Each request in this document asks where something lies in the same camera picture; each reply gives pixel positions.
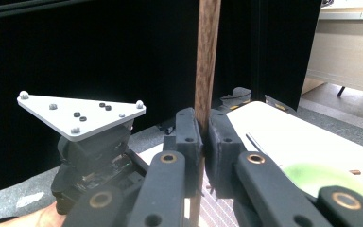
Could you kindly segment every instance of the white triangular plate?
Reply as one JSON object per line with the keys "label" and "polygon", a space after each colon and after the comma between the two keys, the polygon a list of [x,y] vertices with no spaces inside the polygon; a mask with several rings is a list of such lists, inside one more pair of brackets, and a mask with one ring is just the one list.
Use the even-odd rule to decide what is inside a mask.
{"label": "white triangular plate", "polygon": [[[123,124],[146,113],[146,106],[141,101],[137,105],[136,103],[66,97],[32,96],[22,92],[17,97],[17,102],[52,129],[74,142]],[[111,106],[111,109],[106,110],[107,107],[100,107],[100,103]],[[86,117],[86,120],[81,121],[81,117]]]}

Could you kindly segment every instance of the screw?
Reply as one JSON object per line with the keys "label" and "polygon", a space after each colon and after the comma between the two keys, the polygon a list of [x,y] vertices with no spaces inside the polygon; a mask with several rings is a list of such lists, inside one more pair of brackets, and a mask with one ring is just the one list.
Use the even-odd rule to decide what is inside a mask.
{"label": "screw", "polygon": [[56,110],[58,109],[57,104],[49,104],[49,110]]}
{"label": "screw", "polygon": [[19,97],[20,97],[22,100],[26,100],[26,99],[28,99],[28,92],[26,92],[26,91],[22,91],[22,92],[19,94]]}
{"label": "screw", "polygon": [[143,109],[144,108],[144,103],[142,100],[138,100],[136,103],[135,103],[137,109]]}
{"label": "screw", "polygon": [[80,128],[79,128],[79,127],[72,128],[72,129],[70,130],[70,132],[71,132],[72,134],[79,134],[79,133],[80,133]]}

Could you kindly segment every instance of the green object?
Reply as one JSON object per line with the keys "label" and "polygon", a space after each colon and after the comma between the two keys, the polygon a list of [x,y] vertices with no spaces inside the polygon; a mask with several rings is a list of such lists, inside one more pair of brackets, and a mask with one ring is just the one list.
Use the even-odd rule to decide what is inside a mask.
{"label": "green object", "polygon": [[315,198],[322,187],[333,185],[349,188],[363,196],[363,183],[348,171],[313,163],[282,166],[282,171],[297,187]]}

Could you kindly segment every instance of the wooden stick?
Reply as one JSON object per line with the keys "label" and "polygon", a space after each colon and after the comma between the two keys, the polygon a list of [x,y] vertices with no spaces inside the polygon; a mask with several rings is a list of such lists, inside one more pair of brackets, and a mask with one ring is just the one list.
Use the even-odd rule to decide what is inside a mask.
{"label": "wooden stick", "polygon": [[[194,109],[202,138],[206,137],[211,111],[219,14],[220,0],[199,1],[199,39]],[[199,160],[199,191],[190,200],[190,226],[199,226],[203,169],[204,158],[201,155]]]}

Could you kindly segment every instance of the black backdrop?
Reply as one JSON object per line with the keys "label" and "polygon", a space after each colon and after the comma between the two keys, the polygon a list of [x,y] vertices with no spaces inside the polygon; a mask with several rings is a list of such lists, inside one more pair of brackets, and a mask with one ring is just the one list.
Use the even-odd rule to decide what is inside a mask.
{"label": "black backdrop", "polygon": [[[320,1],[268,8],[265,94],[296,108]],[[222,1],[214,99],[251,87],[249,1]],[[193,106],[198,0],[96,0],[0,18],[0,189],[59,164],[59,135],[16,97],[142,99],[134,131]]]}

